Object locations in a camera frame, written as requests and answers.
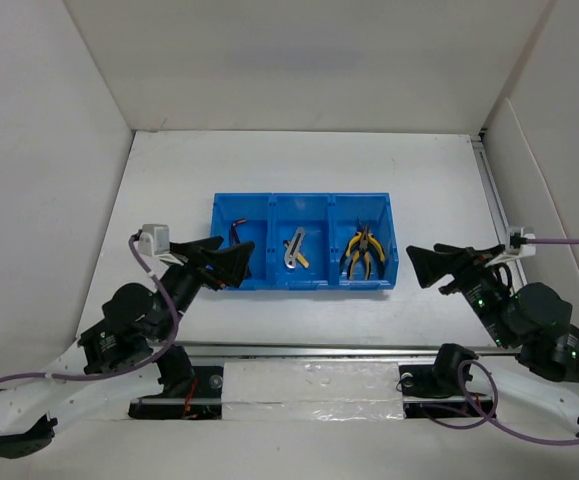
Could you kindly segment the silver metal tool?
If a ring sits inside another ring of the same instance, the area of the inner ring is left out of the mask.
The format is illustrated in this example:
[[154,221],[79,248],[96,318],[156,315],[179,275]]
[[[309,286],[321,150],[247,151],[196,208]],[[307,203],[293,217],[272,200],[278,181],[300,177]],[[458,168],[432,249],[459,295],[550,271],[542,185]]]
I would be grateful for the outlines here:
[[306,236],[306,231],[303,227],[297,227],[293,237],[288,242],[286,251],[284,254],[285,266],[289,269],[295,269],[298,263],[298,254],[300,253],[300,248],[302,242]]

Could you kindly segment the yellow utility knife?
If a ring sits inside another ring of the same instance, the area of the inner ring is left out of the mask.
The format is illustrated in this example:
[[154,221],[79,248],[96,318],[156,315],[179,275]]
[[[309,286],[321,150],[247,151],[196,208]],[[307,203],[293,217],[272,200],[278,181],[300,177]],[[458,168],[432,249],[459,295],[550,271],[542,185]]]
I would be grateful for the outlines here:
[[[289,247],[289,241],[284,240],[283,245],[285,246],[285,248],[288,248]],[[305,268],[305,269],[309,268],[310,264],[309,264],[308,260],[300,252],[298,252],[296,254],[296,260],[303,268]]]

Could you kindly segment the large yellow needle-nose pliers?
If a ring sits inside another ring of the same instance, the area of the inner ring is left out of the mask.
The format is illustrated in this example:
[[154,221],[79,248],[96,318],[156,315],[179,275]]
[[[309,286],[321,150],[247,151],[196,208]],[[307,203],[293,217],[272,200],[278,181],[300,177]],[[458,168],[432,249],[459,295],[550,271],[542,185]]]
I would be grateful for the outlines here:
[[371,255],[369,253],[369,226],[358,223],[357,232],[348,241],[339,260],[339,272],[347,267],[347,278],[354,278],[355,266],[359,260],[363,261],[364,279],[368,280],[371,274]]

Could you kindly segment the small yellow needle-nose pliers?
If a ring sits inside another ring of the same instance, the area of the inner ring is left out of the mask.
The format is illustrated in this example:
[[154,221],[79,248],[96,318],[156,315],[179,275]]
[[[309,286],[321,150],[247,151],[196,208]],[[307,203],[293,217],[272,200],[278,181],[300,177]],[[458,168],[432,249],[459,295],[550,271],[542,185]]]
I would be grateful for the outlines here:
[[382,244],[371,233],[369,224],[358,224],[357,231],[349,239],[339,261],[339,270],[345,272],[348,280],[353,280],[356,265],[363,262],[363,279],[369,280],[372,268],[377,268],[377,278],[385,275],[386,254]]

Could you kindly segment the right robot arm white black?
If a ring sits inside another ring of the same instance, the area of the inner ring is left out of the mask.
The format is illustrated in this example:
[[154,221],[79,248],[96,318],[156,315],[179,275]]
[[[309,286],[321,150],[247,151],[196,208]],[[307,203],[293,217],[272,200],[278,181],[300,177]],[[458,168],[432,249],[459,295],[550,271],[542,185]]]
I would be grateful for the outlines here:
[[442,400],[461,396],[478,412],[482,423],[497,425],[496,406],[501,395],[534,406],[560,420],[574,432],[570,445],[579,445],[579,328],[572,324],[573,306],[551,287],[528,283],[515,289],[509,264],[532,256],[539,239],[511,234],[489,249],[437,243],[432,249],[406,249],[418,283],[429,288],[445,276],[445,296],[459,293],[469,304],[494,344],[516,350],[515,360],[529,372],[518,376],[508,370],[483,370],[474,379],[471,367],[477,354],[455,343],[445,343],[431,365],[417,366],[402,376],[407,397],[431,400],[421,409],[432,417],[445,407]]

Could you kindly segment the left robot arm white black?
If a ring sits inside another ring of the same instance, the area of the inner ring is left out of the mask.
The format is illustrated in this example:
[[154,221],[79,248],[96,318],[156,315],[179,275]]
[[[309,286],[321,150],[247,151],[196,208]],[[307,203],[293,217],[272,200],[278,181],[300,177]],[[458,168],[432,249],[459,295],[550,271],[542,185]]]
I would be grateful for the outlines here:
[[0,458],[46,448],[106,401],[193,393],[197,375],[176,342],[181,320],[201,289],[240,287],[255,249],[252,241],[222,243],[220,236],[172,243],[156,224],[133,234],[129,250],[154,286],[123,285],[102,319],[44,370],[0,378]]

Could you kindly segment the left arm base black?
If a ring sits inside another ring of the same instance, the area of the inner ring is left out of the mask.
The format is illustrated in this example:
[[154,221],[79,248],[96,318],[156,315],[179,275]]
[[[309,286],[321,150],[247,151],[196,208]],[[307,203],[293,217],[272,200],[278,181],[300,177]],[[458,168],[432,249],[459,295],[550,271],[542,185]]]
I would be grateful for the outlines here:
[[222,418],[222,365],[200,365],[196,377],[179,394],[163,393],[133,400],[128,416],[134,420],[220,420]]

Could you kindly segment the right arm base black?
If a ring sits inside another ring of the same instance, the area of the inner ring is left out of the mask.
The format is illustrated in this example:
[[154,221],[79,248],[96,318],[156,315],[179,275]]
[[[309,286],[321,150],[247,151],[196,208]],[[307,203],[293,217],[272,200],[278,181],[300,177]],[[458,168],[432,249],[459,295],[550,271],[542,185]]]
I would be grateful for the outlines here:
[[400,365],[399,373],[396,387],[406,419],[481,418],[455,381],[440,382],[432,364]]

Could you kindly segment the blue bin left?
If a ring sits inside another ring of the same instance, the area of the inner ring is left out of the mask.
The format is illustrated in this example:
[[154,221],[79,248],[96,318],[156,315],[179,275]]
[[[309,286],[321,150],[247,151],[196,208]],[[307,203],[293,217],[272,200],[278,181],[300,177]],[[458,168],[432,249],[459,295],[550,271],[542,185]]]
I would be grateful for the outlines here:
[[222,248],[229,245],[231,224],[241,218],[247,222],[237,226],[240,243],[252,241],[254,252],[249,262],[249,275],[241,290],[263,290],[269,287],[267,278],[267,239],[270,233],[271,206],[266,193],[216,193],[213,200],[211,236],[222,236]]

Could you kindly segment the blue bin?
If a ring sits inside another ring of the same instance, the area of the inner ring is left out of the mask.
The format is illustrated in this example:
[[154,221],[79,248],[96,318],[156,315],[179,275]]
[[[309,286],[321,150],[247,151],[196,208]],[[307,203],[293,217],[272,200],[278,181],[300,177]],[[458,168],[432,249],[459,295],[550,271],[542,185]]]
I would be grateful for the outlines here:
[[[334,193],[329,206],[331,227],[330,285],[336,290],[391,290],[396,285],[399,255],[390,196],[387,193]],[[371,233],[382,244],[386,254],[385,275],[377,278],[372,268],[369,280],[363,279],[363,262],[356,265],[355,277],[348,280],[339,272],[339,260],[358,223],[369,224]]]
[[[268,253],[269,282],[275,290],[316,290],[326,286],[329,277],[330,247],[326,194],[276,194],[272,200],[271,237]],[[284,261],[287,247],[298,228],[305,230],[299,253],[309,266],[299,261],[288,268]]]
[[222,248],[229,245],[231,224],[241,218],[247,222],[237,226],[240,243],[252,241],[254,252],[249,262],[249,275],[241,290],[263,290],[269,287],[267,278],[267,239],[270,233],[271,206],[266,193],[216,193],[213,200],[211,236],[222,236]]

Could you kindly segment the blue bin middle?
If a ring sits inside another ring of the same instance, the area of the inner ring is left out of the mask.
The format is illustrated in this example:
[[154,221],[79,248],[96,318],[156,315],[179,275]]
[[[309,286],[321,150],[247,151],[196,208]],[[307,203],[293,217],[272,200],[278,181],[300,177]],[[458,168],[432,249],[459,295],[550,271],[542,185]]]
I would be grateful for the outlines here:
[[[276,194],[272,200],[271,237],[268,253],[269,282],[275,290],[316,290],[326,286],[329,277],[330,247],[326,194]],[[298,228],[305,230],[299,253],[309,266],[299,261],[288,268],[284,261],[287,247]]]

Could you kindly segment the blue bin right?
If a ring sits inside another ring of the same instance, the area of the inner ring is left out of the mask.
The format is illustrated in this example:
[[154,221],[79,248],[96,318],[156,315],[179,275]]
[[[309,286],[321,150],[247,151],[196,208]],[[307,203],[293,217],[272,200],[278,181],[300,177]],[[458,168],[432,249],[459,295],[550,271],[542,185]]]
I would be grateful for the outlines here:
[[[329,206],[331,227],[330,285],[336,290],[391,290],[396,285],[399,255],[390,196],[387,193],[334,193]],[[356,265],[355,277],[348,280],[339,272],[339,260],[358,223],[369,224],[371,233],[382,244],[386,254],[385,275],[377,278],[372,268],[369,280],[363,279],[363,262]]]

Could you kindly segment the aluminium rail front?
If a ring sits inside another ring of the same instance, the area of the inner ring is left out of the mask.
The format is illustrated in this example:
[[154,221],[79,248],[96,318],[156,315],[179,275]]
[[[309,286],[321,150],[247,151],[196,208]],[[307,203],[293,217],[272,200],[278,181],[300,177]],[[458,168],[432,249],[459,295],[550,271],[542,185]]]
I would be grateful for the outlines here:
[[264,344],[264,343],[207,343],[199,341],[175,342],[187,354],[200,358],[253,359],[359,359],[396,357],[435,357],[439,346],[398,347],[392,345],[359,346],[351,344]]

